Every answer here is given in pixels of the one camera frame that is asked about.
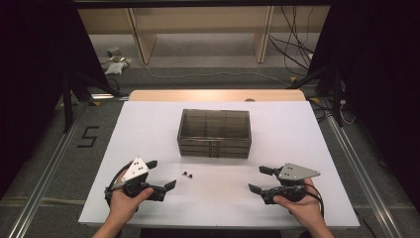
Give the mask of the white crumpled cloth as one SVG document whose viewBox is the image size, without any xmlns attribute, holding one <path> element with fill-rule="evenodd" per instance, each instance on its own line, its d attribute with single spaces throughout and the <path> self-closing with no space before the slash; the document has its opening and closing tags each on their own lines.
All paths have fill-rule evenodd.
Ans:
<svg viewBox="0 0 420 238">
<path fill-rule="evenodd" d="M 106 69 L 105 73 L 106 74 L 117 74 L 117 75 L 121 75 L 123 73 L 123 70 L 127 67 L 129 67 L 130 64 L 125 61 L 118 61 L 118 62 L 113 62 L 109 65 L 109 67 Z"/>
</svg>

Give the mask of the smoky transparent drawer cabinet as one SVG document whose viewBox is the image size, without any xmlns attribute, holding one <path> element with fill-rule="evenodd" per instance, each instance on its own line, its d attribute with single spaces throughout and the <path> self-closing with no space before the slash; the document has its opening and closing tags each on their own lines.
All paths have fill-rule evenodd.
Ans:
<svg viewBox="0 0 420 238">
<path fill-rule="evenodd" d="M 249 111 L 184 109 L 177 133 L 180 146 L 250 148 L 252 144 Z M 181 156 L 247 159 L 249 153 L 180 152 Z"/>
</svg>

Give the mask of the black overhead bar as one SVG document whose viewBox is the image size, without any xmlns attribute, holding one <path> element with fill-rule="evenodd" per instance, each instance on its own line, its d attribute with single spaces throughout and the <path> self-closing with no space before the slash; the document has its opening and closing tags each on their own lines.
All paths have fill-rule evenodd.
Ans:
<svg viewBox="0 0 420 238">
<path fill-rule="evenodd" d="M 71 0 L 79 9 L 248 7 L 248 6 L 328 6 L 336 0 Z"/>
</svg>

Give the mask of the black curtain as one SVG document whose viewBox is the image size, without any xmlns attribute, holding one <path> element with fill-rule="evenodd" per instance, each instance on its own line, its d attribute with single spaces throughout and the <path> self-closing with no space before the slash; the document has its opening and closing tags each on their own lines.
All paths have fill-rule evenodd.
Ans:
<svg viewBox="0 0 420 238">
<path fill-rule="evenodd" d="M 62 81 L 108 83 L 73 0 L 0 0 L 0 198 L 29 159 Z"/>
<path fill-rule="evenodd" d="M 420 0 L 327 0 L 310 64 L 332 64 L 388 167 L 420 212 Z"/>
</svg>

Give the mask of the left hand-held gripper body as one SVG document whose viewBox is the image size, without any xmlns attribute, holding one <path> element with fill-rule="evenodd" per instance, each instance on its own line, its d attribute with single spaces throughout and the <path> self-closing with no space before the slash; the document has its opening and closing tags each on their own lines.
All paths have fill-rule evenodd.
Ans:
<svg viewBox="0 0 420 238">
<path fill-rule="evenodd" d="M 134 160 L 123 166 L 113 177 L 110 184 L 105 188 L 105 200 L 111 201 L 112 192 L 121 189 L 127 196 L 135 197 L 146 188 L 151 187 L 154 193 L 148 198 L 152 201 L 163 201 L 165 197 L 165 188 L 147 183 L 149 169 L 146 163 L 136 157 Z"/>
</svg>

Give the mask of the light wooden shelf frame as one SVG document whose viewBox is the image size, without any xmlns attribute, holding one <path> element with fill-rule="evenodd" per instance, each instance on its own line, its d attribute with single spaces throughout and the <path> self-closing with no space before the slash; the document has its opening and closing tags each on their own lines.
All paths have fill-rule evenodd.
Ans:
<svg viewBox="0 0 420 238">
<path fill-rule="evenodd" d="M 262 63 L 270 33 L 285 33 L 291 24 L 298 33 L 319 33 L 329 10 L 309 5 L 80 9 L 78 13 L 90 35 L 132 35 L 144 63 L 150 61 L 159 34 L 210 33 L 251 35 L 256 60 Z"/>
</svg>

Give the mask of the black metal stand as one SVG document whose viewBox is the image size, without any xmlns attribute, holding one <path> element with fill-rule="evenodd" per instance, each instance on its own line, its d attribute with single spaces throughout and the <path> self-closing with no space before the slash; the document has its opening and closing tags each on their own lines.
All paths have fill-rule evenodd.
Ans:
<svg viewBox="0 0 420 238">
<path fill-rule="evenodd" d="M 288 89 L 298 89 L 306 85 L 310 81 L 318 79 L 318 85 L 316 86 L 316 93 L 318 95 L 325 95 L 328 90 L 326 87 L 331 86 L 330 90 L 333 92 L 333 117 L 337 124 L 342 127 L 343 119 L 341 117 L 340 108 L 341 108 L 341 99 L 342 99 L 342 90 L 341 90 L 341 79 L 342 74 L 340 71 L 332 65 L 325 65 L 316 69 L 315 71 L 309 73 L 300 80 L 293 82 Z"/>
<path fill-rule="evenodd" d="M 80 70 L 68 72 L 62 79 L 62 100 L 64 107 L 64 133 L 67 133 L 73 124 L 73 112 L 71 93 L 81 102 L 89 102 L 93 99 L 92 94 L 88 91 L 88 86 L 101 89 L 114 97 L 125 97 L 128 93 L 110 87 L 108 80 L 96 79 Z"/>
</svg>

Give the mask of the aluminium floor rail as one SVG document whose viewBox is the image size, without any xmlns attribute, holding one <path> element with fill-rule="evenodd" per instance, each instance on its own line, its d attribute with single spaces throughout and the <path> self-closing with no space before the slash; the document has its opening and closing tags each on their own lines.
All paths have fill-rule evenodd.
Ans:
<svg viewBox="0 0 420 238">
<path fill-rule="evenodd" d="M 0 238 L 85 238 L 94 233 L 78 218 L 123 103 L 78 103 L 66 133 L 58 107 L 34 155 L 0 199 Z"/>
<path fill-rule="evenodd" d="M 395 219 L 393 218 L 390 210 L 387 208 L 378 190 L 375 188 L 373 181 L 368 175 L 368 171 L 363 166 L 360 157 L 354 149 L 354 146 L 348 138 L 345 130 L 332 118 L 330 118 L 328 122 L 345 153 L 350 167 L 352 168 L 353 173 L 357 178 L 385 237 L 402 238 L 402 233 L 397 226 Z"/>
</svg>

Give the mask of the person's right hand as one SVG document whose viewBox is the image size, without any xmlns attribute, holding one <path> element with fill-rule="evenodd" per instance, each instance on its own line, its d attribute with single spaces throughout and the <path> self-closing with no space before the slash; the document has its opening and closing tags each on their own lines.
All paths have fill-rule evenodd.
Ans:
<svg viewBox="0 0 420 238">
<path fill-rule="evenodd" d="M 297 202 L 292 202 L 285 197 L 277 195 L 273 198 L 273 201 L 288 209 L 295 219 L 308 230 L 315 230 L 316 228 L 326 226 L 324 218 L 321 215 L 319 201 L 310 195 L 306 195 Z"/>
</svg>

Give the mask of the person's left hand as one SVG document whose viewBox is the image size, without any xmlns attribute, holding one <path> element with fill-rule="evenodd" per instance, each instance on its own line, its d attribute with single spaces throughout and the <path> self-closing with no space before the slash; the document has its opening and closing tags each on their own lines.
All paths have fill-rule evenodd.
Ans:
<svg viewBox="0 0 420 238">
<path fill-rule="evenodd" d="M 110 212 L 105 225 L 109 229 L 120 230 L 135 214 L 139 205 L 147 200 L 154 190 L 146 188 L 135 197 L 127 196 L 120 188 L 112 192 Z"/>
</svg>

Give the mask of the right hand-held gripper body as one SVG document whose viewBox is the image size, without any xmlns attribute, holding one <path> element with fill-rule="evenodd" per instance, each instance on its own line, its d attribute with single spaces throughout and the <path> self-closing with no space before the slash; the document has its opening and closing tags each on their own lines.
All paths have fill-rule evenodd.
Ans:
<svg viewBox="0 0 420 238">
<path fill-rule="evenodd" d="M 281 167 L 278 177 L 273 175 L 280 182 L 280 186 L 264 190 L 261 195 L 265 204 L 274 204 L 273 198 L 277 195 L 297 202 L 306 196 L 305 179 L 320 176 L 320 173 L 305 167 L 286 163 Z"/>
</svg>

